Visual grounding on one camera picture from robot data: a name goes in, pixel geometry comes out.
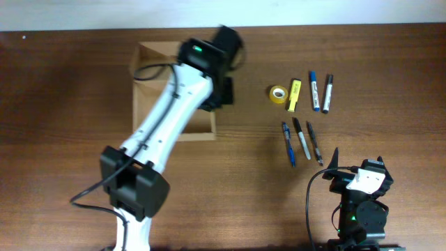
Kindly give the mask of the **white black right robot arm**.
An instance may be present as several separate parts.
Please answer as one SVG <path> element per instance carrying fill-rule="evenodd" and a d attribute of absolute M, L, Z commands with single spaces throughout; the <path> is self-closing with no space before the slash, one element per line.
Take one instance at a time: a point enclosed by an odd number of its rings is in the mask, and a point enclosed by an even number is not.
<path fill-rule="evenodd" d="M 389 207 L 378 200 L 394 183 L 383 159 L 365 159 L 360 166 L 343 172 L 339 166 L 339 150 L 335 149 L 328 171 L 323 178 L 331 182 L 329 191 L 341 195 L 336 207 L 339 212 L 338 238 L 327 242 L 332 251 L 398 251 L 397 244 L 381 245 Z"/>

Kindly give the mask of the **blue whiteboard marker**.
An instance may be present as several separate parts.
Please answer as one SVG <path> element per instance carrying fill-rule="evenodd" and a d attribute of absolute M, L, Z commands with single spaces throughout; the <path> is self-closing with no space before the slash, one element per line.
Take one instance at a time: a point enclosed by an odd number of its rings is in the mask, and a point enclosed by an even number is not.
<path fill-rule="evenodd" d="M 313 104 L 313 110 L 315 112 L 320 111 L 320 102 L 318 98 L 318 87 L 317 87 L 317 81 L 316 81 L 316 73 L 314 71 L 309 72 L 309 80 L 311 84 L 311 91 L 312 91 L 312 104 Z"/>

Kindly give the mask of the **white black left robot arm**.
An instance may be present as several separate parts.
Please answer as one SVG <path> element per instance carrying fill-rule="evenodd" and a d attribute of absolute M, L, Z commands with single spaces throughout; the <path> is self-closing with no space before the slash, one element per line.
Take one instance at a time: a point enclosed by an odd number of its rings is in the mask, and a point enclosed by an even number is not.
<path fill-rule="evenodd" d="M 122 222 L 117 250 L 149 250 L 151 220 L 170 191 L 162 173 L 171 150 L 198 109 L 211 112 L 232 104 L 229 73 L 243 47 L 240 35 L 227 26 L 210 41 L 185 41 L 149 115 L 118 149 L 108 146 L 102 152 L 102 186 L 111 213 Z"/>

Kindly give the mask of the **brown cardboard box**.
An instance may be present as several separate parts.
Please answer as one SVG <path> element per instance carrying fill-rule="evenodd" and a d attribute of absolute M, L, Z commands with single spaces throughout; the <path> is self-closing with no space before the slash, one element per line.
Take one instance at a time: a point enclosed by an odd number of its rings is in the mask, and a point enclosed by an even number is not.
<path fill-rule="evenodd" d="M 177 41 L 140 42 L 134 51 L 130 62 L 130 76 L 144 66 L 159 63 L 173 63 L 179 51 L 180 43 Z M 149 80 L 159 70 L 158 67 L 145 69 L 137 74 L 141 81 L 132 81 L 132 128 L 136 130 L 149 115 L 157 99 L 161 96 L 169 80 L 171 70 L 166 67 L 155 79 Z M 185 126 L 178 140 L 186 141 L 212 141 L 216 136 L 215 113 L 196 110 L 188 124 Z"/>

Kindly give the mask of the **yellow highlighter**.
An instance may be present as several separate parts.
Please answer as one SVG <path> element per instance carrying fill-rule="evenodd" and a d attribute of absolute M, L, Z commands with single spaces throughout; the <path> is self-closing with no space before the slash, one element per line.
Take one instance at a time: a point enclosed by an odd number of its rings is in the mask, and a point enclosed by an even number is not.
<path fill-rule="evenodd" d="M 289 93 L 289 112 L 294 112 L 296 105 L 298 103 L 298 98 L 300 95 L 300 88 L 302 85 L 302 81 L 300 79 L 293 79 L 291 83 L 291 90 Z"/>

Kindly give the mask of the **black grey permanent marker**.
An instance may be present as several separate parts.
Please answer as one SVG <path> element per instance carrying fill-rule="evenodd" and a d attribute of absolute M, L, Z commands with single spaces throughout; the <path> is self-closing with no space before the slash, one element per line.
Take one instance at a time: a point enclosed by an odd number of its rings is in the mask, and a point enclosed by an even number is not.
<path fill-rule="evenodd" d="M 296 117 L 293 117 L 293 124 L 294 124 L 295 130 L 296 130 L 296 132 L 298 134 L 298 138 L 299 138 L 300 143 L 302 145 L 302 149 L 303 149 L 303 151 L 305 153 L 305 156 L 306 156 L 306 158 L 308 160 L 310 160 L 311 159 L 311 154 L 309 152 L 308 145 L 306 143 L 305 136 L 303 134 L 300 122 L 299 122 L 299 120 Z"/>

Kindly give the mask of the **yellow tape roll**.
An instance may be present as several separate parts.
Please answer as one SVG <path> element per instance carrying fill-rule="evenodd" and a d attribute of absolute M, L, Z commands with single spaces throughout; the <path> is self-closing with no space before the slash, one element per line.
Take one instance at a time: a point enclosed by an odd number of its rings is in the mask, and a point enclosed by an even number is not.
<path fill-rule="evenodd" d="M 269 92 L 269 99 L 276 104 L 285 103 L 288 99 L 288 90 L 283 86 L 272 86 Z"/>

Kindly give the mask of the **black whiteboard marker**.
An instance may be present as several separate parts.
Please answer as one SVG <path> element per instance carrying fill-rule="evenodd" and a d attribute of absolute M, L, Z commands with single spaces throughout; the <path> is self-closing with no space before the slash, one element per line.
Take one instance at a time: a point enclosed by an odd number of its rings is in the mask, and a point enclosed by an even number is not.
<path fill-rule="evenodd" d="M 326 88 L 325 88 L 325 99 L 324 99 L 323 111 L 322 111 L 324 114 L 327 114 L 330 111 L 332 87 L 333 87 L 333 75 L 328 75 Z"/>

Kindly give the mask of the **blue ballpoint pen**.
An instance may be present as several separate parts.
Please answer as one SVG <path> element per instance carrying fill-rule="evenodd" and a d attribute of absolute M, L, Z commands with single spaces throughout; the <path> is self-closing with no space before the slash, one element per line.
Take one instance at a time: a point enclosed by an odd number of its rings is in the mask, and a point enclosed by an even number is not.
<path fill-rule="evenodd" d="M 286 150 L 287 150 L 287 154 L 289 156 L 291 166 L 295 167 L 296 163 L 295 163 L 295 155 L 294 155 L 293 147 L 291 144 L 291 132 L 285 122 L 282 122 L 282 129 L 283 129 L 283 133 L 284 133 L 284 139 L 286 142 Z"/>

